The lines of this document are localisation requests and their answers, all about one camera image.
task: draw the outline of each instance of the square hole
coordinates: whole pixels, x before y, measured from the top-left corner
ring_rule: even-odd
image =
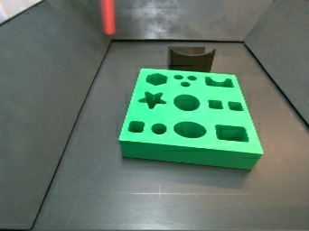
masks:
[[[244,111],[242,105],[238,102],[229,102],[229,109],[233,111]]]
[[[219,100],[209,100],[209,107],[213,109],[223,109],[222,102]]]
[[[217,125],[217,138],[226,141],[249,142],[242,126]]]
[[[142,133],[145,127],[145,122],[131,121],[130,122],[130,132]]]

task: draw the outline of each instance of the oval hole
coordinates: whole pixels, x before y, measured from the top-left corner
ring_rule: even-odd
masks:
[[[174,131],[178,135],[186,138],[199,138],[206,134],[205,127],[194,122],[178,123],[174,126]]]

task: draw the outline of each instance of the gray floor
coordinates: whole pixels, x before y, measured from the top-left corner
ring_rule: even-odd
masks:
[[[252,171],[123,159],[118,135],[141,68],[167,46],[217,48],[237,74],[265,156]],[[309,132],[241,43],[112,42],[35,230],[308,229]]]

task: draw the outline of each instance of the gray wall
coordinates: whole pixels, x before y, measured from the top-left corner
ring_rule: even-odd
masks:
[[[276,0],[245,43],[309,124],[309,2]]]
[[[242,42],[272,0],[116,0],[116,39]]]
[[[31,228],[43,203],[110,43],[98,9],[44,1],[0,27],[0,229]]]

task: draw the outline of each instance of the circular hole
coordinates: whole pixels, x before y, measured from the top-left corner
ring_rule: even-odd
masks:
[[[183,76],[175,75],[174,78],[175,78],[175,79],[183,79]]]
[[[194,111],[199,107],[199,100],[191,95],[179,95],[174,99],[174,104],[179,110]]]
[[[163,134],[167,131],[167,127],[163,124],[155,124],[151,128],[154,134]]]
[[[189,80],[195,81],[195,80],[197,80],[197,77],[189,76]]]
[[[183,87],[187,87],[187,86],[190,85],[190,83],[189,83],[189,82],[182,82],[181,85],[182,85]]]
[[[206,134],[205,127],[194,122],[178,123],[174,126],[174,131],[178,135],[186,138],[199,138]]]

